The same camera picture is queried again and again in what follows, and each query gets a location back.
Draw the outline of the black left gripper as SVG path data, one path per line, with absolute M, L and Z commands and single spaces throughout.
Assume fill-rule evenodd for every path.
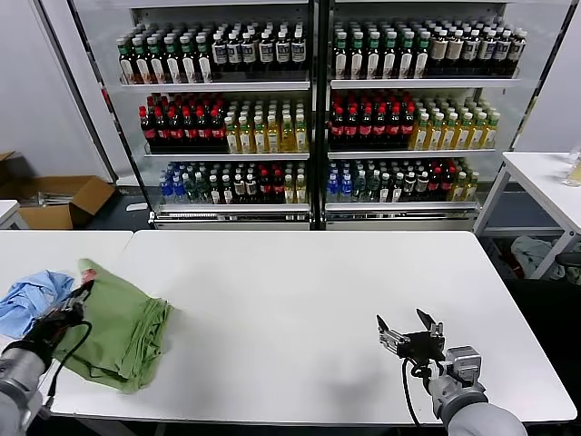
M 93 287 L 94 280 L 90 280 L 71 291 L 45 317 L 36 320 L 22 339 L 9 343 L 5 350 L 8 352 L 17 349 L 31 352 L 44 364 L 50 364 L 53 353 L 67 330 L 82 324 Z

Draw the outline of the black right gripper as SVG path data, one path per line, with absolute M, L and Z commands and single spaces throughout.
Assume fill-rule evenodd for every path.
M 431 315 L 420 309 L 417 309 L 416 313 L 425 330 L 405 335 L 390 329 L 377 315 L 379 343 L 386 350 L 398 350 L 398 356 L 401 359 L 410 359 L 415 363 L 428 364 L 429 361 L 445 361 L 443 323 L 436 322 Z

